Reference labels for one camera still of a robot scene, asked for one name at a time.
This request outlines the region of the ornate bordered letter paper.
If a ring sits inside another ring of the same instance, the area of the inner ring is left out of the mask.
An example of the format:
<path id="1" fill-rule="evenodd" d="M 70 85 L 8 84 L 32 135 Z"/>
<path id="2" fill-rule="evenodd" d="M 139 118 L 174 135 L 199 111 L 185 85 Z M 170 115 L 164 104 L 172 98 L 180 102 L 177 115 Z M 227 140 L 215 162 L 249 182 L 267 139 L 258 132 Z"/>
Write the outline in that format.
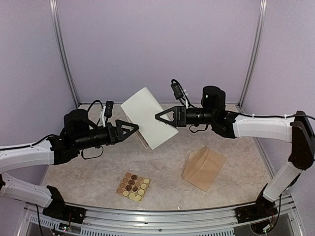
<path id="1" fill-rule="evenodd" d="M 121 104 L 126 117 L 139 126 L 139 132 L 151 149 L 155 149 L 178 133 L 169 124 L 156 120 L 162 106 L 147 87 L 142 88 Z"/>

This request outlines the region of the brown kraft envelope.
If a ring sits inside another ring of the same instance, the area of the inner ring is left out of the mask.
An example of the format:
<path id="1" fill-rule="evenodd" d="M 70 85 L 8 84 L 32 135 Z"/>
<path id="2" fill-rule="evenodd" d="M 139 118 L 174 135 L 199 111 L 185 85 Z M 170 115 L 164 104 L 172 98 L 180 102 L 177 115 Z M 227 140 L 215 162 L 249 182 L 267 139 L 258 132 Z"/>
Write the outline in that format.
<path id="1" fill-rule="evenodd" d="M 204 146 L 189 155 L 182 177 L 207 192 L 225 162 L 226 158 L 223 155 Z"/>

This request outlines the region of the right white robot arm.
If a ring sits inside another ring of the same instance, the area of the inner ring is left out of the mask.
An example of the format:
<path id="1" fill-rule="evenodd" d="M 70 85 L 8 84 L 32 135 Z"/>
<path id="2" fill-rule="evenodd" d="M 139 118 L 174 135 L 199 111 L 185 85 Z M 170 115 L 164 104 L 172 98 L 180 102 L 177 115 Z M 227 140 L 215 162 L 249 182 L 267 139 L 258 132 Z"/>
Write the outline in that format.
<path id="1" fill-rule="evenodd" d="M 266 138 L 291 143 L 288 161 L 272 178 L 252 206 L 252 214 L 262 218 L 274 206 L 274 202 L 315 160 L 315 133 L 310 116 L 303 111 L 293 115 L 258 116 L 228 111 L 226 94 L 216 86 L 202 90 L 201 107 L 190 104 L 181 85 L 171 85 L 174 96 L 182 103 L 155 115 L 156 120 L 173 127 L 205 125 L 224 138 Z"/>

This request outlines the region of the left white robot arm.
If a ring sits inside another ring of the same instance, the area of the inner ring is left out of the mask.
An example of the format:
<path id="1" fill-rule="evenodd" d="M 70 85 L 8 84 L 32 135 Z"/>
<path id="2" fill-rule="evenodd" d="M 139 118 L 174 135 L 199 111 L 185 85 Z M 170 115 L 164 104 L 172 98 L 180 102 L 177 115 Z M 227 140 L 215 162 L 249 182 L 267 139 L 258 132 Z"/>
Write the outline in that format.
<path id="1" fill-rule="evenodd" d="M 0 149 L 0 195 L 49 209 L 59 219 L 69 214 L 69 208 L 57 188 L 16 179 L 8 171 L 65 164 L 85 149 L 121 143 L 139 129 L 138 125 L 123 120 L 116 120 L 114 125 L 107 122 L 98 126 L 84 109 L 71 111 L 63 120 L 64 128 L 60 135 L 48 135 L 34 144 Z"/>

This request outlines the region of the round sticker sheet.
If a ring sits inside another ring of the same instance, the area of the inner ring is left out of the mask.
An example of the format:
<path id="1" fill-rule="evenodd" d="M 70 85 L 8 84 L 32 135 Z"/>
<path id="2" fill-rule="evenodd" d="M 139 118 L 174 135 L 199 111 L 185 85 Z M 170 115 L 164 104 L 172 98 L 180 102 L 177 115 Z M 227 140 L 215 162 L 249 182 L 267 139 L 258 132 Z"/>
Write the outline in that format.
<path id="1" fill-rule="evenodd" d="M 145 197 L 151 182 L 150 178 L 126 172 L 116 189 L 116 194 L 140 202 Z"/>

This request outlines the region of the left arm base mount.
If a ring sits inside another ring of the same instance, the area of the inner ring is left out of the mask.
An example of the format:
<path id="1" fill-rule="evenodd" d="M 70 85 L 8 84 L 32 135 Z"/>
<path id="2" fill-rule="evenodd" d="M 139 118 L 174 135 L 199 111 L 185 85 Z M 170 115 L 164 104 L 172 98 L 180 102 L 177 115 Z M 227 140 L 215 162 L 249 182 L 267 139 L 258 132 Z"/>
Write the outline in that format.
<path id="1" fill-rule="evenodd" d="M 49 185 L 47 185 L 47 188 L 51 193 L 52 201 L 47 207 L 43 208 L 43 215 L 69 223 L 83 224 L 86 210 L 82 207 L 67 205 L 57 188 Z"/>

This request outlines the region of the front aluminium rail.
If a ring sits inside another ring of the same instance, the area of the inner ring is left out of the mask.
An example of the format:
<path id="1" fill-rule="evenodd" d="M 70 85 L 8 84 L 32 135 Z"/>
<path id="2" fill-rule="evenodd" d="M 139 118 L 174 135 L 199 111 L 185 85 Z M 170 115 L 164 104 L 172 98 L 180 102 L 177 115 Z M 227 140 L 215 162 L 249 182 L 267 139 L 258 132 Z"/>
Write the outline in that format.
<path id="1" fill-rule="evenodd" d="M 84 206 L 81 223 L 42 215 L 27 205 L 19 236 L 301 236 L 293 199 L 287 195 L 276 202 L 278 212 L 264 218 L 244 219 L 241 205 L 193 210 L 127 210 Z"/>

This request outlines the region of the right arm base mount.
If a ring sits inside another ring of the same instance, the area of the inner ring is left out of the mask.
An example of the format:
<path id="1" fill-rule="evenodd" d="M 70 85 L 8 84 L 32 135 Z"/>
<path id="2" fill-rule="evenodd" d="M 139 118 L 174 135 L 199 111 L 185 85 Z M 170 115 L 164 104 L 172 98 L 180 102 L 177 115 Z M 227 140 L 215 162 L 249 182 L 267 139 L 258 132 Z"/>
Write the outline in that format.
<path id="1" fill-rule="evenodd" d="M 267 185 L 260 191 L 254 204 L 248 206 L 237 207 L 235 209 L 238 223 L 250 222 L 265 217 L 278 214 L 275 200 L 269 201 L 263 197 L 263 192 Z"/>

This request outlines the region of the right aluminium frame post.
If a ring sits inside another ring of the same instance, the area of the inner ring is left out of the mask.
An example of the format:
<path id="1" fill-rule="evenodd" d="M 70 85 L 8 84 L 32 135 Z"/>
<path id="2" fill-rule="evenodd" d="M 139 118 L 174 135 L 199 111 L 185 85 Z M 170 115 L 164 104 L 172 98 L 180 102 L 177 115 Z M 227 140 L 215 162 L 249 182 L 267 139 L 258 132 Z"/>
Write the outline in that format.
<path id="1" fill-rule="evenodd" d="M 246 101 L 246 98 L 250 89 L 250 84 L 252 81 L 255 64 L 257 61 L 258 54 L 259 54 L 260 43 L 261 43 L 261 38 L 263 35 L 264 22 L 265 22 L 266 11 L 267 11 L 267 2 L 268 0 L 260 1 L 258 19 L 257 19 L 257 24 L 256 24 L 255 34 L 254 34 L 254 41 L 253 41 L 253 46 L 252 46 L 252 52 L 251 52 L 250 61 L 249 61 L 249 65 L 248 65 L 246 76 L 245 76 L 244 85 L 241 91 L 241 96 L 238 102 L 238 107 L 240 109 L 242 109 L 242 107 L 245 104 L 245 101 Z"/>

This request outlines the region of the aluminium frame post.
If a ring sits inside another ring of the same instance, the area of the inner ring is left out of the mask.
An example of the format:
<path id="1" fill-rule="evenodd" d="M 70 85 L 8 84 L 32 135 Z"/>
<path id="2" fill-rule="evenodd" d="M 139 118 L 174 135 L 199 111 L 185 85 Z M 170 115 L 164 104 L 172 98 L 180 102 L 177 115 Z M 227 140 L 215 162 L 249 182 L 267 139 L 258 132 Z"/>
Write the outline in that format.
<path id="1" fill-rule="evenodd" d="M 71 75 L 70 66 L 69 66 L 69 62 L 68 62 L 68 58 L 66 54 L 66 49 L 63 42 L 62 28 L 61 28 L 61 22 L 60 22 L 59 11 L 58 11 L 58 3 L 56 0 L 49 0 L 49 6 L 50 6 L 50 11 L 51 11 L 51 16 L 52 16 L 52 23 L 53 23 L 53 28 L 55 32 L 55 37 L 57 41 L 57 47 L 59 50 L 61 63 L 62 63 L 63 70 L 65 73 L 66 82 L 68 84 L 73 103 L 75 107 L 78 108 L 80 106 L 80 99 L 77 93 L 77 89 L 75 87 L 74 80 Z"/>
<path id="2" fill-rule="evenodd" d="M 241 96 L 238 102 L 238 107 L 240 109 L 242 109 L 242 107 L 245 104 L 245 101 L 246 101 L 246 98 L 250 89 L 250 84 L 252 81 L 255 64 L 257 61 L 258 54 L 259 54 L 260 43 L 261 43 L 261 38 L 263 35 L 264 22 L 265 22 L 266 11 L 267 11 L 267 2 L 268 0 L 260 1 L 258 19 L 257 19 L 257 24 L 256 24 L 255 34 L 254 34 L 254 41 L 253 41 L 253 46 L 252 46 L 252 52 L 251 52 L 250 61 L 249 61 L 249 65 L 248 65 L 246 76 L 245 76 L 244 85 L 241 91 Z"/>

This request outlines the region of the left aluminium frame post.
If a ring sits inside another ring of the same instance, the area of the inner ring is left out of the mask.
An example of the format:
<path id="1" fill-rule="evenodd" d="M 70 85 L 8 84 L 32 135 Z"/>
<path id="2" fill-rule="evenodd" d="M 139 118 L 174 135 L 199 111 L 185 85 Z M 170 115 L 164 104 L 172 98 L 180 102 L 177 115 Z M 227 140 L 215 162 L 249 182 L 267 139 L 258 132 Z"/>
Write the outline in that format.
<path id="1" fill-rule="evenodd" d="M 49 6 L 50 6 L 50 11 L 51 11 L 51 16 L 52 16 L 52 23 L 53 23 L 53 28 L 55 32 L 55 37 L 57 41 L 57 47 L 59 50 L 61 63 L 62 63 L 63 70 L 65 73 L 66 82 L 68 84 L 73 103 L 75 107 L 78 108 L 80 106 L 80 99 L 77 93 L 77 89 L 75 87 L 74 80 L 71 75 L 70 66 L 69 66 L 69 62 L 68 62 L 68 58 L 66 54 L 66 49 L 63 42 L 62 28 L 61 28 L 61 22 L 60 22 L 59 11 L 58 11 L 58 3 L 56 0 L 49 0 Z"/>

